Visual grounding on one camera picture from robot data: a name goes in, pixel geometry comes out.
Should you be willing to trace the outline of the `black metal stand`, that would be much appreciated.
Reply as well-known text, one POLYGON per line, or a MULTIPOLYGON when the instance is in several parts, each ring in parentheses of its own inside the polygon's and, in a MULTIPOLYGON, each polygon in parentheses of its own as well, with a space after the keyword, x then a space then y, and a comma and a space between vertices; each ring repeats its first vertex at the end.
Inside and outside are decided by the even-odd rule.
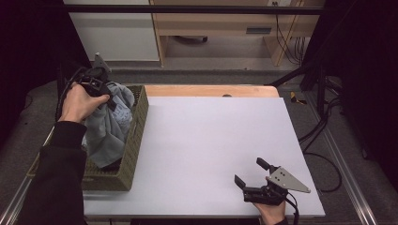
POLYGON ((319 115, 322 115, 325 112, 324 100, 327 76, 321 63, 313 61, 303 64, 280 79, 269 83, 268 86, 279 87, 293 78, 296 78, 298 75, 303 75, 302 81, 299 85, 302 91, 309 91, 315 84, 317 84, 316 111, 319 115))

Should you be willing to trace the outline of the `person's left hand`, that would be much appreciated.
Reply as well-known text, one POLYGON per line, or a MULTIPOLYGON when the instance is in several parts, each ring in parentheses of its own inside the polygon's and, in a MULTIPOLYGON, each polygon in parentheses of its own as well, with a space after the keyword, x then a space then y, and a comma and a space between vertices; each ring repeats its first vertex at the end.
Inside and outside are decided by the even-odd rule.
POLYGON ((82 123, 98 106, 109 99, 109 95, 91 97, 80 84, 74 82, 64 99, 59 121, 82 123))

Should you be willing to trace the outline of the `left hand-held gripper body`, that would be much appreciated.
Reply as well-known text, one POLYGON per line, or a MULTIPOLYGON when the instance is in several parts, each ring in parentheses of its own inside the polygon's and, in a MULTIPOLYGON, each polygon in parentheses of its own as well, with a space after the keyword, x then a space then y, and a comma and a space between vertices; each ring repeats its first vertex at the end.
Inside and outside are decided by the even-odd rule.
POLYGON ((112 72, 110 67, 101 57, 100 53, 95 54, 95 61, 92 68, 88 68, 80 72, 77 83, 80 84, 87 94, 91 97, 100 97, 102 95, 110 95, 107 83, 108 75, 112 72))

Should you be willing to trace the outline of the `wooden desk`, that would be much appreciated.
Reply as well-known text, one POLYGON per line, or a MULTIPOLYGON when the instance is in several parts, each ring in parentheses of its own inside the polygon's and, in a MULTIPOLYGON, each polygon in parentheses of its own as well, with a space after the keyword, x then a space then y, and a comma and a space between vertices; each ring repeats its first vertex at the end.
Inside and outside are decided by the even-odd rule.
MULTIPOLYGON (((236 6, 321 8, 326 0, 149 0, 152 6, 236 6)), ((264 39, 274 66, 288 54, 292 38, 309 38, 317 15, 188 14, 155 13, 157 35, 182 36, 258 36, 264 39)))

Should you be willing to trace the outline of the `white table mat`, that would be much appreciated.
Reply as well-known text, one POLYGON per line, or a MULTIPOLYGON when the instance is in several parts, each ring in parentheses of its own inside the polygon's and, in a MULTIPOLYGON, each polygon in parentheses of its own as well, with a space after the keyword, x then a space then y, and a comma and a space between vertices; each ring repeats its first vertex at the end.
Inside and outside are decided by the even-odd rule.
POLYGON ((150 97, 132 188, 87 191, 89 217, 247 218, 258 212, 234 182, 265 184, 264 159, 310 191, 295 193, 303 217, 324 208, 280 97, 150 97))

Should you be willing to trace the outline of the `grey-blue cloth garment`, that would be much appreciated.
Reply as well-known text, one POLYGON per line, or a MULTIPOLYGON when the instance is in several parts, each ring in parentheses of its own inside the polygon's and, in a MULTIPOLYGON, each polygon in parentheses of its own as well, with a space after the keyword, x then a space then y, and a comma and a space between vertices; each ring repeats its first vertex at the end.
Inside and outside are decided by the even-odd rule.
POLYGON ((132 121, 131 107, 134 104, 134 95, 126 86, 108 82, 107 87, 113 96, 115 109, 103 104, 87 117, 84 122, 87 131, 82 140, 88 157, 99 168, 107 167, 122 158, 132 121))

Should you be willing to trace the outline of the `olive woven basket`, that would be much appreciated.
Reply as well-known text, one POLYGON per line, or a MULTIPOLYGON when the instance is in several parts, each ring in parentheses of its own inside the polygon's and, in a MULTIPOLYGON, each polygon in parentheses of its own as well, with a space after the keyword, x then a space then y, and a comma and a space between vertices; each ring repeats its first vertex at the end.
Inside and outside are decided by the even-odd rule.
MULTIPOLYGON (((82 180, 82 189, 84 190, 128 191, 131 189, 144 133, 148 100, 145 88, 142 85, 126 87, 134 95, 134 104, 131 107, 132 121, 123 156, 117 162, 107 167, 99 168, 88 157, 87 151, 81 144, 82 150, 86 153, 86 163, 82 180)), ((44 145, 49 143, 53 132, 54 129, 52 129, 44 145)))

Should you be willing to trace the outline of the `person's right hand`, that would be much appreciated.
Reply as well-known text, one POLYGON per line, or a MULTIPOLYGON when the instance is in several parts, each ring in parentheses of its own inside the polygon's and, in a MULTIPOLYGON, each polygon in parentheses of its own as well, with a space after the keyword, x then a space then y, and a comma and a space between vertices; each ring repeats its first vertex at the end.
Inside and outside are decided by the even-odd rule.
POLYGON ((259 211, 262 220, 266 225, 287 225, 285 219, 285 202, 279 205, 266 205, 255 203, 254 206, 259 211))

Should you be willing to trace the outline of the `white cabinet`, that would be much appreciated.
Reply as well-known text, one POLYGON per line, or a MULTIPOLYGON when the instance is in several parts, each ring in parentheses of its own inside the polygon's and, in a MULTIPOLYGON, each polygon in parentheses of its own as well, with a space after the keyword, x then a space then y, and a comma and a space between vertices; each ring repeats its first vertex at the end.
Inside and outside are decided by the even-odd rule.
POLYGON ((150 13, 70 13, 90 61, 159 61, 150 13))

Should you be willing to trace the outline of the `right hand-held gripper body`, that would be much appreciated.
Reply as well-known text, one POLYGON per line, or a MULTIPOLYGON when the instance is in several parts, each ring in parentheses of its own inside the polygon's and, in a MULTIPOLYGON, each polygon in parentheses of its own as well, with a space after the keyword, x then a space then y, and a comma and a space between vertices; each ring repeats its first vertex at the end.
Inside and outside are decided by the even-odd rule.
POLYGON ((247 187, 243 185, 243 199, 249 203, 262 203, 266 205, 280 205, 289 190, 310 193, 311 190, 300 182, 285 168, 275 169, 267 178, 267 184, 262 187, 247 187))

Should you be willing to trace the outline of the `black metal bar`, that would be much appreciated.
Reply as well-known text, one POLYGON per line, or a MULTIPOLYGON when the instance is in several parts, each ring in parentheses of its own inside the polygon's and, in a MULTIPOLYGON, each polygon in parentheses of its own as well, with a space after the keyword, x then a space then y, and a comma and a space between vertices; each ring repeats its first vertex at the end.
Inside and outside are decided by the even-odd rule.
POLYGON ((67 12, 82 13, 195 13, 195 14, 277 14, 321 15, 322 7, 236 7, 236 6, 145 6, 64 5, 67 12))

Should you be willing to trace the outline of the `yellow black clamp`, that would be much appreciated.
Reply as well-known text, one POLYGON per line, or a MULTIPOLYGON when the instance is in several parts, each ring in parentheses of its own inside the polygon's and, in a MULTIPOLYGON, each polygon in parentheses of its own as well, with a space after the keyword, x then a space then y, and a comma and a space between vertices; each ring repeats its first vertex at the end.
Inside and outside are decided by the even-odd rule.
POLYGON ((293 103, 297 103, 297 104, 301 104, 301 105, 306 105, 307 104, 306 100, 298 99, 295 92, 290 92, 290 100, 293 103))

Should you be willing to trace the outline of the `aluminium rail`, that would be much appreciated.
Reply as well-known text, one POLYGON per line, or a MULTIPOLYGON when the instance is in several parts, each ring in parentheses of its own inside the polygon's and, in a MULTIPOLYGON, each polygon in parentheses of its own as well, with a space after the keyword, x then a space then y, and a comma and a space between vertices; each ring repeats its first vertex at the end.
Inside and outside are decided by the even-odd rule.
POLYGON ((363 191, 357 181, 357 178, 349 168, 337 141, 333 137, 329 129, 329 117, 332 115, 334 109, 339 108, 340 100, 334 98, 328 100, 324 99, 317 101, 315 94, 304 93, 308 100, 310 109, 314 114, 314 119, 321 124, 321 128, 316 132, 321 136, 327 147, 329 160, 334 168, 340 173, 341 184, 348 195, 349 200, 360 220, 361 225, 379 225, 370 204, 365 198, 363 191))
POLYGON ((15 129, 0 150, 0 225, 14 225, 31 180, 26 176, 52 127, 15 129))

